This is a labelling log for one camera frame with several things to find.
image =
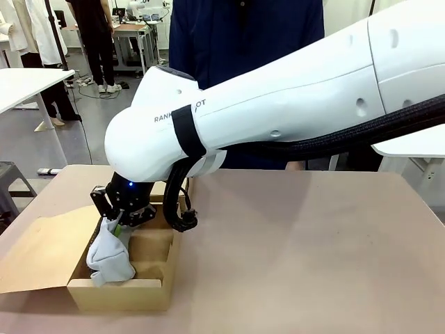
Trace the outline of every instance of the person standing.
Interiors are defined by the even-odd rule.
[[[115,93],[121,90],[122,87],[114,82],[112,41],[114,29],[108,1],[66,0],[66,2],[80,30],[92,77],[98,85],[99,93]]]
[[[201,89],[264,66],[324,38],[323,0],[175,0],[170,67]],[[221,168],[297,169],[228,152]]]

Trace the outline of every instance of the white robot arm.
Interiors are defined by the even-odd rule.
[[[207,90],[151,68],[106,131],[119,188],[181,184],[227,150],[310,159],[444,122],[443,13],[443,0],[406,1]]]

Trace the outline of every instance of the open cardboard box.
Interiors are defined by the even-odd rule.
[[[162,205],[154,206],[155,218],[130,238],[134,279],[93,285],[86,254],[101,217],[89,206],[34,221],[0,262],[0,293],[67,287],[82,311],[167,310],[181,233],[167,224]]]

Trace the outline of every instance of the black strap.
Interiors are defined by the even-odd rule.
[[[207,150],[197,135],[195,122],[193,122],[192,106],[183,106],[172,111],[173,127],[179,145],[189,157],[203,157]]]

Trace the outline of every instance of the white lab coat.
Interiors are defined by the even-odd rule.
[[[45,7],[45,0],[25,0],[26,8],[29,17],[31,18],[33,39],[37,42],[38,52],[42,63],[45,65],[53,65],[62,63],[57,50],[56,40],[54,39],[51,24],[48,20],[48,12]],[[23,33],[20,21],[18,19],[13,0],[0,0],[0,11],[5,18],[6,24],[0,26],[0,29],[5,29],[6,33],[10,24],[14,24],[14,31],[9,36],[10,46],[12,51],[30,51],[28,50],[28,43]],[[60,43],[62,45],[63,54],[67,54],[67,47],[63,42],[60,29],[56,19],[56,29]]]
[[[39,47],[39,54],[45,65],[62,63],[57,50],[56,40],[54,39],[51,23],[48,20],[48,12],[45,7],[45,0],[26,0],[29,16],[33,24],[33,36]],[[56,14],[52,10],[56,20],[56,30],[60,43],[62,44],[63,54],[67,54],[67,47],[63,42],[62,35],[58,26]]]
[[[20,25],[17,12],[12,0],[0,0],[0,12],[5,22],[0,23],[0,33],[8,35],[11,51],[21,51],[28,47],[28,42]],[[13,32],[8,34],[9,28],[13,27]]]

